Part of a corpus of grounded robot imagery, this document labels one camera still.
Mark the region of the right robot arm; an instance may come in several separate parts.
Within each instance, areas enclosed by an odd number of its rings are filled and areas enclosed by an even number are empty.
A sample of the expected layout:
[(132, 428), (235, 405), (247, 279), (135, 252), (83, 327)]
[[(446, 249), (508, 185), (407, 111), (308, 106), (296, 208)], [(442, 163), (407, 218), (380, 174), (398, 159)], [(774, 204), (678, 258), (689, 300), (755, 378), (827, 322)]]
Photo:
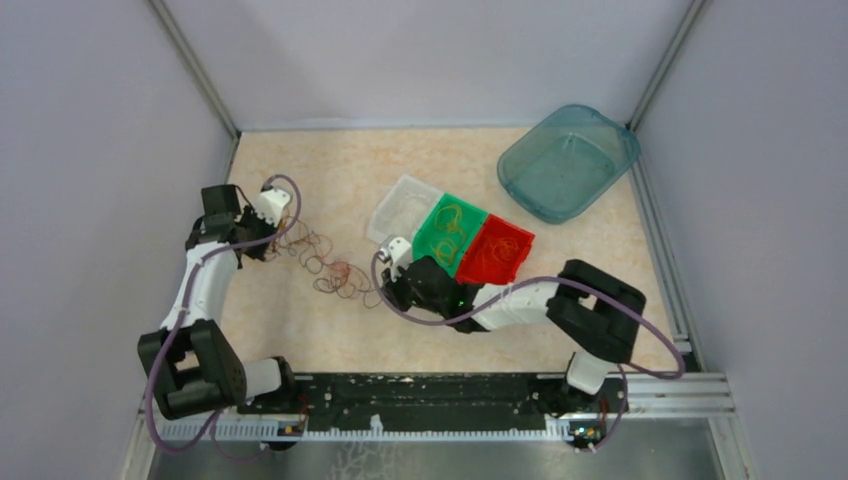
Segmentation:
[(579, 346), (565, 371), (563, 398), (576, 412), (602, 398), (608, 373), (632, 359), (645, 305), (634, 287), (581, 260), (569, 260), (556, 276), (514, 284), (462, 283), (430, 257), (398, 266), (381, 255), (373, 272), (381, 299), (402, 318), (422, 324), (411, 309), (434, 314), (432, 326), (461, 333), (552, 325)]

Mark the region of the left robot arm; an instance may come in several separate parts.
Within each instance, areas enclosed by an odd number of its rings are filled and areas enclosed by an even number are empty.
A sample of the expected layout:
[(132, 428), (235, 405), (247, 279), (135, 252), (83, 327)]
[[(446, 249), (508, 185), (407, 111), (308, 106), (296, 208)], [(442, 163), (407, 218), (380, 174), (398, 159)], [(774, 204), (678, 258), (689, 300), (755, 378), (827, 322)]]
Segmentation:
[(243, 260), (265, 260), (281, 236), (292, 195), (266, 184), (249, 201), (240, 187), (223, 184), (202, 189), (201, 199), (203, 213), (185, 242), (186, 269), (174, 304), (159, 329), (137, 344), (149, 394), (168, 420), (255, 399), (288, 413), (300, 399), (288, 362), (281, 356), (241, 360), (219, 322)]

